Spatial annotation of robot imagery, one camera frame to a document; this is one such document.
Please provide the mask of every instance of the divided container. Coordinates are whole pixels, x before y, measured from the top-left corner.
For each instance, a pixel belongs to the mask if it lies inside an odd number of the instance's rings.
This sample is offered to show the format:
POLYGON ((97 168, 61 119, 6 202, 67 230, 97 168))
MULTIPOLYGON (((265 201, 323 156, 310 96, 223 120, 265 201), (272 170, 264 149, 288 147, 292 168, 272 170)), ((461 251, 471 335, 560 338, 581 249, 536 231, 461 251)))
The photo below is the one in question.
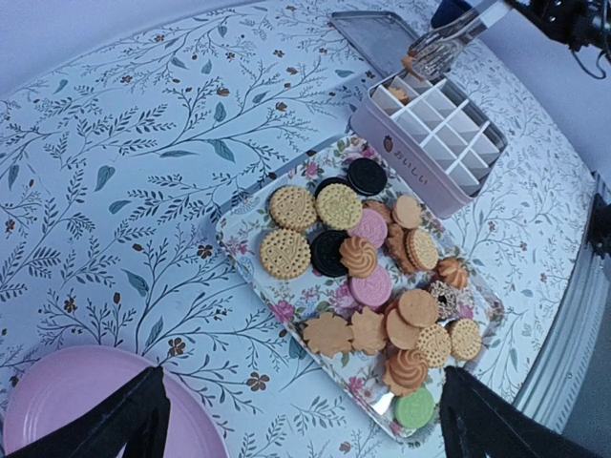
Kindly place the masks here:
POLYGON ((477 197, 507 146, 450 79, 420 81, 407 71, 373 86, 350 125, 442 219, 477 197), (389 88, 410 101, 403 105, 389 88))

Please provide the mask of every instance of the floral tablecloth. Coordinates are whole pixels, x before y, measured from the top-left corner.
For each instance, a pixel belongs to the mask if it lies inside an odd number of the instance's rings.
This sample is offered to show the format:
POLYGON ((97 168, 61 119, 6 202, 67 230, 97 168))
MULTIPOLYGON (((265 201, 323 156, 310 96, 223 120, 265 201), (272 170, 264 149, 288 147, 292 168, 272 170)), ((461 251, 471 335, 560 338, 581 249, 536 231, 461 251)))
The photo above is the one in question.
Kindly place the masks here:
MULTIPOLYGON (((2 410, 39 358, 104 344, 180 377, 235 457, 442 452, 438 434, 398 446, 382 433, 202 235, 221 204, 344 132, 378 78, 328 14, 395 3, 428 27, 426 0, 258 3, 116 42, 0 100, 2 410)), ((445 224, 504 300, 478 376, 511 401, 558 310, 593 181, 483 45, 452 75, 510 143, 445 224)))

